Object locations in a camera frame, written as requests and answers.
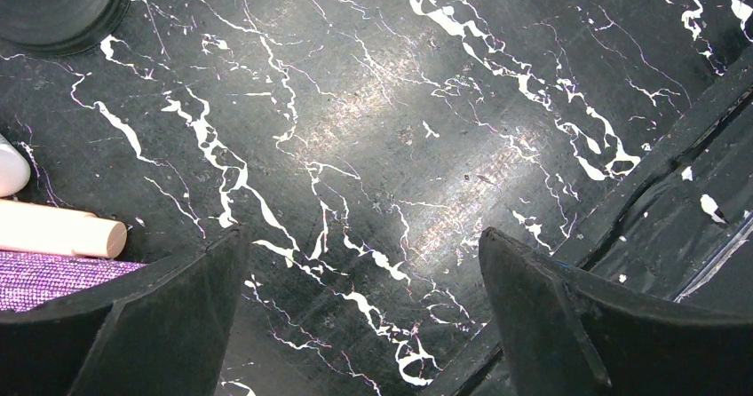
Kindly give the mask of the black round-base microphone stand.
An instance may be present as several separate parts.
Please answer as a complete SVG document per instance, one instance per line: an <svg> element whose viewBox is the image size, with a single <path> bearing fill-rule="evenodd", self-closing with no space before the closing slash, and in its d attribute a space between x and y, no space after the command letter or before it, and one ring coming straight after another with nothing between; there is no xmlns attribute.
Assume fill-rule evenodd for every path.
<svg viewBox="0 0 753 396"><path fill-rule="evenodd" d="M64 56L90 49L123 21L131 0L1 0L1 40Z"/></svg>

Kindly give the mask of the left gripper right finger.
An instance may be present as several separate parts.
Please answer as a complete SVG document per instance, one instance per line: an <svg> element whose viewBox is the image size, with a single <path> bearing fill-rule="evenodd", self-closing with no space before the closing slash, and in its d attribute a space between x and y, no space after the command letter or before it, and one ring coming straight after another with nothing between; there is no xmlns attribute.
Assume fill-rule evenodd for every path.
<svg viewBox="0 0 753 396"><path fill-rule="evenodd" d="M749 395L752 319L676 304L496 228L480 270L519 395Z"/></svg>

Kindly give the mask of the pink microphone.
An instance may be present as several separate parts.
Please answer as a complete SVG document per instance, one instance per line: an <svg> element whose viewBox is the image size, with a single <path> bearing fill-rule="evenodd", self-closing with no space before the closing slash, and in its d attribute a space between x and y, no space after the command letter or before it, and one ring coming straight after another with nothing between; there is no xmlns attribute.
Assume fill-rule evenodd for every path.
<svg viewBox="0 0 753 396"><path fill-rule="evenodd" d="M95 214L28 202L1 201L1 248L112 259L127 241L124 223Z"/></svg>

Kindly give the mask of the purple glitter microphone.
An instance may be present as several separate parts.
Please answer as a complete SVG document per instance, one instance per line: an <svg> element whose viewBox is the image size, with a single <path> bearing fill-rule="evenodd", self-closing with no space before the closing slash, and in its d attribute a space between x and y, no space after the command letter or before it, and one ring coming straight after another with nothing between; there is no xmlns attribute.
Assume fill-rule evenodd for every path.
<svg viewBox="0 0 753 396"><path fill-rule="evenodd" d="M1 310L21 313L43 303L112 281L143 268L141 263L1 252Z"/></svg>

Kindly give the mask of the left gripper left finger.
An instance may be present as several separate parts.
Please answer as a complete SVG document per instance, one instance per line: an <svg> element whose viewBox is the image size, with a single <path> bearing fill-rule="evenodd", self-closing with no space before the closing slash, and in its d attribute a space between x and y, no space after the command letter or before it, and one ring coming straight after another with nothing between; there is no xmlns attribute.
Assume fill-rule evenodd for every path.
<svg viewBox="0 0 753 396"><path fill-rule="evenodd" d="M4 395L211 395L250 251L228 229L195 251L1 315Z"/></svg>

